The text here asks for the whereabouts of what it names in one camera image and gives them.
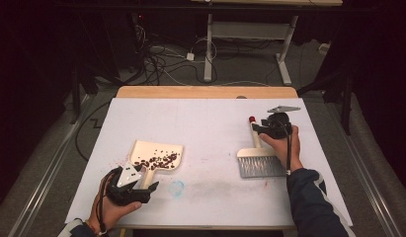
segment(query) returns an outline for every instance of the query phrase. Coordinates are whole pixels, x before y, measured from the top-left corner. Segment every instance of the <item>hand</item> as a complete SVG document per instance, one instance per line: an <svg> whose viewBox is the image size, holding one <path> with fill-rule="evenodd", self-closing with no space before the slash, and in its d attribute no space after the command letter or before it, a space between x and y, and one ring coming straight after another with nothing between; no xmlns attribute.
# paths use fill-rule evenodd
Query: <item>hand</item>
<svg viewBox="0 0 406 237"><path fill-rule="evenodd" d="M273 139L265 133L261 133L259 136L263 141L274 148L282 165L286 167L286 139ZM303 165L300 162L300 140L298 138L298 126L292 126L291 139L290 170L293 172L297 169L303 168Z"/></svg>
<svg viewBox="0 0 406 237"><path fill-rule="evenodd" d="M104 184L104 179L101 180L101 185L99 188L100 191L101 191L102 185L105 185L105 190L107 189L107 185L110 182L111 178L112 177L110 177L105 184ZM92 205L91 216L89 217L89 223L95 230L96 234L101 232L100 224L99 224L97 212L96 212L97 205L98 205L99 199L100 199L100 195L101 195L101 193L98 192L98 194L95 196L94 204ZM132 202L125 206L118 206L118 205L113 204L108 199L108 197L104 197L103 198L103 207L102 207L102 209L103 209L102 218L104 220L107 230L112 229L117 224L117 222L120 220L120 218L122 218L123 216L125 216L129 213L132 213L133 211L135 211L139 208L141 208L141 202L139 202L139 201Z"/></svg>

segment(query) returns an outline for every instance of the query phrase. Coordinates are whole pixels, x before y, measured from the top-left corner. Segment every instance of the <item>hand brush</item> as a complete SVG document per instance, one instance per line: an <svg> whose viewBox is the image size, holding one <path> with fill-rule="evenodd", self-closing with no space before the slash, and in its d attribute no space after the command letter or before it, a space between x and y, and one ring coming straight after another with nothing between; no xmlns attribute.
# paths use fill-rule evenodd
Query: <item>hand brush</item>
<svg viewBox="0 0 406 237"><path fill-rule="evenodd" d="M252 124L256 124L255 118L249 117L249 122L255 148L245 148L237 152L240 177L246 179L285 176L285 168L275 156L274 149L262 147L258 132L252 128Z"/></svg>

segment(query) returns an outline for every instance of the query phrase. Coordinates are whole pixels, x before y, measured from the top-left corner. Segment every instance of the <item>white brush handle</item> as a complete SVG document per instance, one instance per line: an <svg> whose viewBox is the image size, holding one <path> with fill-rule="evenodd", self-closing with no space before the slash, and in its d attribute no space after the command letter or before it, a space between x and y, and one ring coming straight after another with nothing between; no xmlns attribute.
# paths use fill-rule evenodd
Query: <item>white brush handle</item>
<svg viewBox="0 0 406 237"><path fill-rule="evenodd" d="M249 122L251 125L252 137L254 139L255 148L261 148L261 138L259 138L258 131L254 130L252 124L256 124L255 117L249 117Z"/></svg>

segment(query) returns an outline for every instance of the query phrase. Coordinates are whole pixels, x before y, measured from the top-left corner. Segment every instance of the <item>blue marker stain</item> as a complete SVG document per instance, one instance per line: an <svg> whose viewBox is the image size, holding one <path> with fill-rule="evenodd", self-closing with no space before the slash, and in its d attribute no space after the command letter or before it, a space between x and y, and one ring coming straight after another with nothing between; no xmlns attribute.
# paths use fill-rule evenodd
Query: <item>blue marker stain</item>
<svg viewBox="0 0 406 237"><path fill-rule="evenodd" d="M181 181L172 182L172 184L169 186L169 194L171 194L174 198L177 198L182 194L184 187L185 185Z"/></svg>

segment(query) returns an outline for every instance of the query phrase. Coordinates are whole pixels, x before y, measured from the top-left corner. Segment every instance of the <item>gray floor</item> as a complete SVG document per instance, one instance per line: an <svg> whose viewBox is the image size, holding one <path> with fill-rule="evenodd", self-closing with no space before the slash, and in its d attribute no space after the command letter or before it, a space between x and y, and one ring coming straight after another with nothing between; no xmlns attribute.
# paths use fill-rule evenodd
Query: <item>gray floor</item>
<svg viewBox="0 0 406 237"><path fill-rule="evenodd" d="M253 46L259 44L258 41L251 42ZM279 42L274 41L263 49L242 47L241 49L246 48L248 51L242 50L231 59L221 59L232 56L236 49L225 50L222 49L224 45L219 45L217 59L214 60L217 80L212 85L283 86L280 72L272 58L273 54L280 51L280 46ZM295 89L314 80L324 58L324 55L317 52L318 46L316 41L291 45L285 63ZM166 47L175 52L165 53L187 53L180 47ZM182 60L174 57L164 58L167 64ZM203 57L198 56L196 60L203 60ZM197 74L202 80L203 65L188 64L197 68ZM169 72L175 68L174 66L165 70ZM122 78L129 74L128 70L122 70ZM165 73L161 76L160 85L203 85L197 81L195 75L194 67L182 67L169 72L169 75ZM85 123L82 126L80 121L70 124L73 112L70 110L68 98L66 113L44 135L0 207L0 236L56 236L63 227L63 221L87 164L79 151L89 157L100 132L98 127L94 128L94 121L91 119L102 124L108 108L103 104L117 91L116 87L105 83L99 85L100 90L96 96L84 98L81 119L84 119ZM350 120L351 136L345 135L338 122L339 105L323 103L321 92L309 92L302 98L353 219L353 230L357 236L406 236L406 192L373 140L355 95ZM77 131L78 150L75 145ZM153 234L167 236L160 232ZM111 235L120 236L120 231L115 230ZM218 236L205 232L174 235ZM271 236L261 232L249 235ZM295 235L296 231L284 232L284 236Z"/></svg>

